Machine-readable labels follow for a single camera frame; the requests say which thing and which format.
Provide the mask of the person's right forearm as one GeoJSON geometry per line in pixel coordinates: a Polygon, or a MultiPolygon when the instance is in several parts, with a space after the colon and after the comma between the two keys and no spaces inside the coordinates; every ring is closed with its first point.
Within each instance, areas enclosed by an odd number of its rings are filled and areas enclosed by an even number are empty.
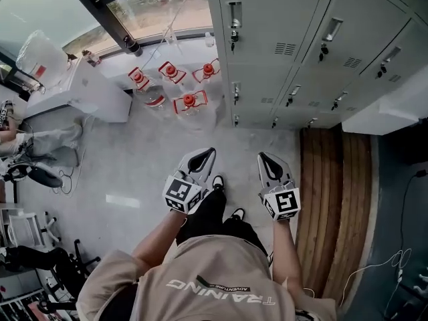
{"type": "Polygon", "coordinates": [[[286,283],[290,292],[302,292],[302,267],[288,220],[274,223],[272,277],[279,284],[286,283]]]}

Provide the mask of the grey metal locker cabinet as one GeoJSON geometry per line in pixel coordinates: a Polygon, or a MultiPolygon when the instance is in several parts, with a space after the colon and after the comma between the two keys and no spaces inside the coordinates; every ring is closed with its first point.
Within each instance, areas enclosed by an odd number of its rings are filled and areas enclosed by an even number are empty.
{"type": "Polygon", "coordinates": [[[428,67],[428,0],[209,0],[227,113],[332,128],[428,67]]]}

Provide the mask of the clear dispenser water jug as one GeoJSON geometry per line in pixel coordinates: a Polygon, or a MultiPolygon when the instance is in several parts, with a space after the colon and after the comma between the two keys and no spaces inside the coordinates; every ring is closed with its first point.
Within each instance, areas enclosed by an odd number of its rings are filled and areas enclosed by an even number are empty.
{"type": "Polygon", "coordinates": [[[68,55],[42,30],[34,31],[21,47],[16,60],[18,69],[51,89],[66,79],[71,67],[68,55]]]}

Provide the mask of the black office chair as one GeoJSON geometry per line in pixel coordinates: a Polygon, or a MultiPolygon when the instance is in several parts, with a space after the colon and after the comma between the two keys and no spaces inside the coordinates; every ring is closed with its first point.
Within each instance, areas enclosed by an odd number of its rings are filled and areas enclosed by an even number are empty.
{"type": "Polygon", "coordinates": [[[9,272],[19,272],[23,268],[39,269],[51,272],[56,285],[49,287],[51,295],[58,290],[66,290],[71,300],[68,302],[49,302],[42,300],[37,308],[43,314],[52,314],[58,310],[76,311],[77,297],[83,288],[90,272],[88,266],[101,260],[100,257],[84,262],[78,245],[80,240],[74,241],[75,253],[68,253],[65,249],[56,247],[48,252],[42,252],[30,247],[19,245],[7,247],[5,255],[0,255],[0,266],[9,272]]]}

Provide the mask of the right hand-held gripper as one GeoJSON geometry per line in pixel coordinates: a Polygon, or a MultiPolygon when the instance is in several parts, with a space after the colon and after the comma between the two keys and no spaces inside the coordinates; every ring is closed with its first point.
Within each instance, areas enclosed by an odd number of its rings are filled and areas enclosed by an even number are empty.
{"type": "Polygon", "coordinates": [[[274,154],[260,152],[257,155],[262,190],[262,205],[273,221],[293,218],[301,210],[300,190],[295,186],[288,163],[274,154]]]}

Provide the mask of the person's black trousers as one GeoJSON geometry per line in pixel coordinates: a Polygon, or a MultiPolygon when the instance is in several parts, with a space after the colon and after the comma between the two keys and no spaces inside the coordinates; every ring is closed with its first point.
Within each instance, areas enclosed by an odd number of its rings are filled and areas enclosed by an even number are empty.
{"type": "Polygon", "coordinates": [[[224,191],[212,190],[187,217],[176,236],[179,253],[211,260],[230,270],[257,268],[268,271],[268,254],[250,223],[228,217],[224,191]]]}

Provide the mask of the white water dispenser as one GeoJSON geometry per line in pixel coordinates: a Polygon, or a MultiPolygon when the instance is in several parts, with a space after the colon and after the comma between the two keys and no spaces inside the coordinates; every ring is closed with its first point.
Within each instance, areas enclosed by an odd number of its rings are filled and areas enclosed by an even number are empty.
{"type": "Polygon", "coordinates": [[[130,95],[81,58],[72,62],[57,86],[30,96],[25,117],[68,105],[105,122],[125,123],[131,104],[130,95]]]}

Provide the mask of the white office chair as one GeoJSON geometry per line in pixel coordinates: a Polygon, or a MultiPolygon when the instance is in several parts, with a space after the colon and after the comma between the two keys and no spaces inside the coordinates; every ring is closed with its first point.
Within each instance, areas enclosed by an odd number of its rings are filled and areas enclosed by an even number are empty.
{"type": "Polygon", "coordinates": [[[10,215],[7,232],[12,244],[16,247],[26,246],[38,249],[49,244],[54,247],[62,241],[61,237],[52,231],[57,221],[57,218],[50,217],[47,211],[43,213],[41,221],[35,213],[10,215]]]}

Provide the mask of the dark bottle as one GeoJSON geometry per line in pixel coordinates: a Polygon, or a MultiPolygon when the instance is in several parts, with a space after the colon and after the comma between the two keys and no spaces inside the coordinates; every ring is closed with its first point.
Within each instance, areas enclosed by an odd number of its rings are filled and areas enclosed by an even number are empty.
{"type": "Polygon", "coordinates": [[[123,39],[123,42],[130,54],[133,54],[136,57],[142,55],[142,48],[133,37],[126,35],[123,39]]]}

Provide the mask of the brown wooden plank platform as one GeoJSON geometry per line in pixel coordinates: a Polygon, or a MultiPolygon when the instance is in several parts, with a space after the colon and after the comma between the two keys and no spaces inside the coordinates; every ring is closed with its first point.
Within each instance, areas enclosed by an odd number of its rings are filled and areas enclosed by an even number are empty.
{"type": "Polygon", "coordinates": [[[300,131],[297,250],[303,282],[317,298],[344,301],[366,241],[372,197],[370,136],[331,129],[300,131]]]}

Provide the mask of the person's beige printed t-shirt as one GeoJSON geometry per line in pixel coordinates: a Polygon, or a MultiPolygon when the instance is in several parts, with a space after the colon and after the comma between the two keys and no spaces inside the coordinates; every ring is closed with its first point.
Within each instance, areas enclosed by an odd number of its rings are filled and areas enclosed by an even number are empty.
{"type": "Polygon", "coordinates": [[[109,303],[136,286],[129,321],[336,321],[335,303],[293,298],[272,280],[261,249],[230,236],[194,237],[175,256],[145,270],[116,250],[90,274],[76,304],[81,321],[99,321],[109,303]]]}

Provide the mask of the person's left forearm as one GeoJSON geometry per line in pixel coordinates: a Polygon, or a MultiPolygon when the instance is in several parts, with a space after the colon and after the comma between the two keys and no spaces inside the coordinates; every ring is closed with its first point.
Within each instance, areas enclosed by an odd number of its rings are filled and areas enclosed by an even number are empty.
{"type": "Polygon", "coordinates": [[[148,267],[160,265],[187,216],[171,210],[165,218],[136,246],[132,256],[148,267]]]}

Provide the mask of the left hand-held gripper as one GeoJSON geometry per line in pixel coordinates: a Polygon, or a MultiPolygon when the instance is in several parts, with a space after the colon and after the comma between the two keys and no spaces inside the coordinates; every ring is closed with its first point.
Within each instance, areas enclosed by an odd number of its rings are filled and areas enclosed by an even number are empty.
{"type": "Polygon", "coordinates": [[[179,171],[168,176],[163,189],[163,199],[168,208],[185,215],[193,212],[208,192],[206,182],[216,154],[214,148],[200,148],[181,159],[179,171]]]}

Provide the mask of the red-capped jug with red label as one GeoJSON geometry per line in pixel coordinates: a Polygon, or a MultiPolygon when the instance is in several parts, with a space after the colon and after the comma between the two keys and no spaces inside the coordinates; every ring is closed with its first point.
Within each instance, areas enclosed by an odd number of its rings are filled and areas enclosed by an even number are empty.
{"type": "Polygon", "coordinates": [[[164,94],[156,89],[152,79],[139,67],[132,69],[128,77],[134,83],[133,93],[141,98],[148,108],[159,109],[166,102],[164,94]]]}

